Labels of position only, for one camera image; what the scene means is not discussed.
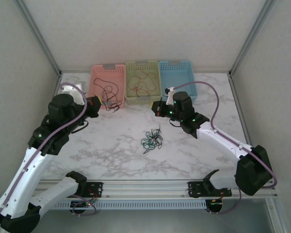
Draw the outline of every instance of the plastic basket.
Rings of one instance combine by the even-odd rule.
[[[162,83],[162,99],[167,100],[165,96],[165,88],[176,87],[184,83],[194,81],[194,73],[191,61],[160,61],[160,73]],[[186,91],[191,97],[192,102],[197,98],[196,85],[187,85],[177,89],[178,91]]]
[[[111,98],[108,102],[105,102],[106,105],[109,105],[113,102],[121,101],[122,104],[120,108],[124,107],[124,98],[125,98],[125,65],[118,64],[108,64],[108,65],[95,65],[92,67],[91,80],[88,89],[88,97],[100,96],[102,97],[103,89],[100,87],[106,88],[106,90],[111,90],[112,92],[118,93],[115,97]]]
[[[161,100],[161,77],[158,61],[126,62],[126,100],[144,104]]]

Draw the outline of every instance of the basket handle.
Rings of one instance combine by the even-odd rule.
[[[168,61],[169,66],[179,66],[181,65],[181,61]]]
[[[105,64],[105,65],[102,65],[102,67],[104,69],[116,69],[115,64]]]
[[[148,61],[137,61],[135,64],[136,66],[147,66]]]

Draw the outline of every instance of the green basket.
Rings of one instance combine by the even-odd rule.
[[[158,61],[126,62],[125,97],[129,104],[161,100],[161,76]]]

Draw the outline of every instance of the mounting plate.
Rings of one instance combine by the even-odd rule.
[[[189,196],[191,198],[200,198],[200,197],[231,197],[232,192],[231,190],[227,188],[223,189],[213,189],[211,193],[209,193],[205,188],[204,188],[204,182],[203,181],[196,181],[196,182],[188,182],[189,186]]]
[[[94,193],[96,193],[97,197],[101,198],[102,188],[103,182],[86,182],[86,189],[82,196],[84,198],[91,198],[93,197]]]

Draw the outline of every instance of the cable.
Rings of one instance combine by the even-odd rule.
[[[227,214],[233,210],[235,210],[241,203],[241,200],[242,200],[242,192],[240,189],[238,189],[239,191],[239,199],[238,199],[238,202],[235,206],[233,206],[232,208],[228,209],[228,210],[225,210],[225,211],[221,211],[221,212],[214,212],[216,215],[223,215],[223,214]]]
[[[156,147],[158,149],[162,148],[163,138],[161,133],[161,126],[158,129],[151,130],[151,132],[146,132],[146,138],[141,139],[141,145],[145,149],[144,154],[148,153],[150,150],[154,150]]]
[[[81,95],[82,95],[82,98],[84,100],[84,107],[83,107],[83,110],[81,111],[81,113],[76,117],[74,118],[73,120],[71,120],[70,122],[66,123],[65,125],[59,127],[58,129],[56,129],[54,132],[52,132],[43,142],[42,144],[38,147],[38,149],[33,153],[32,157],[28,160],[28,162],[25,164],[23,170],[21,171],[21,173],[18,175],[18,177],[16,178],[12,188],[10,189],[9,193],[7,194],[2,206],[0,207],[0,214],[1,212],[3,211],[3,209],[6,207],[6,205],[8,204],[9,200],[10,200],[10,197],[12,196],[14,190],[16,189],[17,185],[19,184],[21,178],[23,177],[24,173],[27,171],[29,165],[31,164],[31,162],[35,159],[35,157],[38,155],[38,153],[41,151],[41,149],[43,148],[43,146],[45,146],[45,144],[56,134],[58,133],[59,131],[61,131],[62,129],[66,128],[67,126],[73,124],[74,122],[76,122],[77,120],[79,120],[85,113],[86,111],[86,108],[87,108],[87,99],[86,99],[86,96],[84,95],[84,93],[75,85],[71,84],[71,83],[62,83],[60,85],[60,88],[63,89],[62,87],[64,85],[69,85],[73,88],[75,88]]]
[[[174,127],[177,127],[177,128],[181,127],[180,125],[177,126],[177,125],[174,125],[173,123],[171,123],[171,119],[169,119],[169,123]]]
[[[95,201],[97,200],[97,198],[98,198],[97,193],[95,193],[92,189],[87,189],[86,191],[91,192],[93,194],[93,197],[92,197],[92,199],[90,199],[90,201],[94,200],[94,199],[95,199]]]
[[[85,120],[85,121],[86,121],[86,125],[84,125],[82,128],[80,128],[80,129],[78,129],[78,130],[75,130],[75,131],[71,132],[71,134],[73,134],[73,133],[77,133],[77,132],[79,132],[79,131],[85,129],[85,128],[88,126],[88,124],[89,124],[87,120]]]
[[[201,83],[201,84],[205,84],[205,85],[209,86],[214,91],[214,93],[215,93],[215,95],[217,97],[217,106],[216,106],[216,108],[214,110],[214,113],[213,113],[213,115],[211,117],[211,120],[210,120],[211,127],[213,129],[215,129],[215,126],[213,124],[213,120],[214,120],[214,117],[217,114],[217,111],[219,109],[220,100],[219,100],[218,92],[214,89],[214,87],[212,85],[210,85],[209,83],[203,82],[203,81],[194,81],[194,82],[189,82],[189,83],[185,83],[185,84],[182,84],[180,86],[174,87],[174,90],[179,89],[179,88],[181,88],[183,86],[186,86],[186,85],[194,84],[194,83]],[[229,137],[225,136],[220,131],[217,130],[216,133],[219,134],[224,139],[226,139],[227,141],[229,141],[232,144],[234,144],[235,146],[237,146],[237,147],[240,146],[240,144],[238,142],[235,142],[233,139],[230,139]],[[247,152],[248,154],[250,154],[253,158],[255,158],[271,174],[271,176],[273,177],[274,183],[272,185],[270,185],[270,186],[264,186],[262,188],[274,188],[277,185],[277,176],[273,173],[273,171],[262,160],[260,160],[253,152],[249,151],[245,147],[242,147],[242,150],[244,150],[245,152]]]
[[[92,216],[92,215],[97,214],[97,209],[96,209],[95,205],[94,205],[92,202],[90,202],[89,200],[87,200],[87,199],[85,199],[85,198],[83,198],[83,197],[81,197],[81,196],[78,196],[78,195],[71,195],[71,196],[69,196],[69,197],[70,197],[70,198],[79,198],[79,199],[82,200],[82,201],[78,202],[77,204],[75,204],[75,205],[73,206],[73,208],[72,208],[72,214],[73,214],[73,215],[76,214],[76,213],[74,212],[75,208],[76,208],[78,205],[83,204],[83,203],[88,203],[89,205],[91,205],[91,206],[94,208],[95,212],[90,213],[90,214],[77,214],[79,217],[80,217],[80,216]]]
[[[140,70],[143,74],[145,74],[145,77],[144,77],[144,78],[140,77],[139,75],[136,75],[136,71],[138,71],[138,70]],[[136,77],[136,78],[138,79],[138,82],[136,82],[136,83],[134,84],[134,87],[131,88],[131,87],[129,86],[129,83],[130,83],[130,80],[131,80],[133,77]],[[150,89],[147,87],[147,85],[146,85],[146,83],[145,83],[145,81],[146,81],[147,78],[149,78],[149,79],[152,81],[152,84],[153,84],[153,86],[154,86],[154,89],[153,89],[153,90],[150,90]],[[137,95],[138,97],[140,97],[140,96],[138,95],[138,92],[139,92],[139,93],[147,93],[147,96],[150,96],[150,91],[155,91],[155,90],[157,89],[157,87],[156,87],[156,85],[154,84],[154,81],[153,81],[153,80],[155,80],[155,79],[157,79],[155,73],[152,73],[152,72],[145,73],[142,69],[136,69],[135,72],[134,72],[134,75],[131,76],[131,77],[129,78],[129,80],[128,80],[128,82],[127,82],[127,86],[128,86],[128,88],[130,89],[130,91],[136,91],[136,95]]]
[[[103,87],[103,86],[95,83],[96,80],[100,80],[102,82],[111,83],[111,84],[115,85],[116,88],[117,88],[116,93],[113,93],[113,87],[111,85],[106,85],[105,87]],[[117,100],[117,94],[118,94],[118,91],[119,91],[118,85],[116,85],[115,83],[112,83],[110,81],[102,80],[100,78],[94,79],[94,82],[93,83],[94,83],[94,85],[99,86],[102,89],[102,93],[101,93],[101,99],[102,100],[101,100],[101,102],[105,105],[106,110],[107,111],[110,111],[110,110],[114,109],[114,111],[113,111],[114,113],[116,111],[118,111],[120,109],[121,104],[122,104],[122,101],[118,101]],[[105,102],[111,101],[112,98],[115,98],[115,101],[116,102],[114,102],[114,103],[112,103],[112,104],[110,104],[110,105],[107,106],[105,104]]]

